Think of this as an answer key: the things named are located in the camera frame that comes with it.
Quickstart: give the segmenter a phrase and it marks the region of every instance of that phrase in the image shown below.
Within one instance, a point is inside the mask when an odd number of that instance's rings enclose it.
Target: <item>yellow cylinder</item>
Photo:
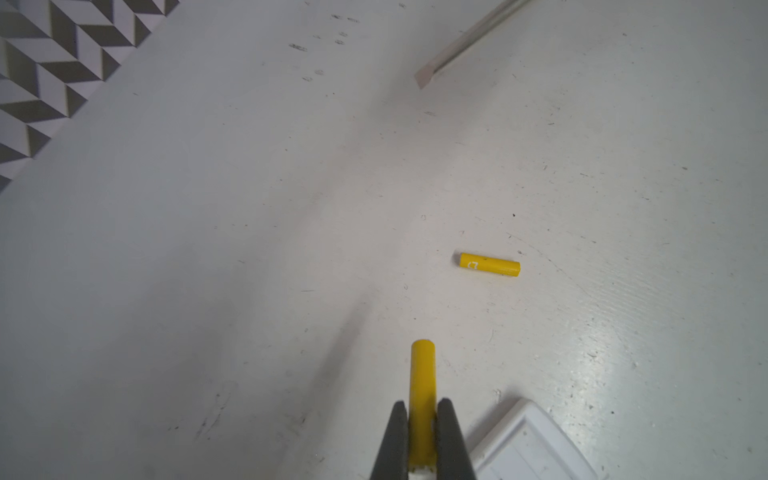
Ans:
[[[411,395],[408,405],[408,464],[411,471],[435,469],[436,404],[435,344],[429,340],[416,340],[411,346]]]
[[[519,262],[480,257],[479,255],[470,255],[469,253],[462,253],[462,258],[459,260],[458,264],[464,268],[500,273],[501,275],[517,276],[520,274]]]

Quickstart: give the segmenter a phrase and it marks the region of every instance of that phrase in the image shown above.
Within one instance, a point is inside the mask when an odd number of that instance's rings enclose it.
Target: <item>white tabletop surface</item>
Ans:
[[[420,91],[495,4],[184,0],[0,195],[0,477],[367,478],[429,338],[470,447],[765,478],[768,3],[532,0]]]

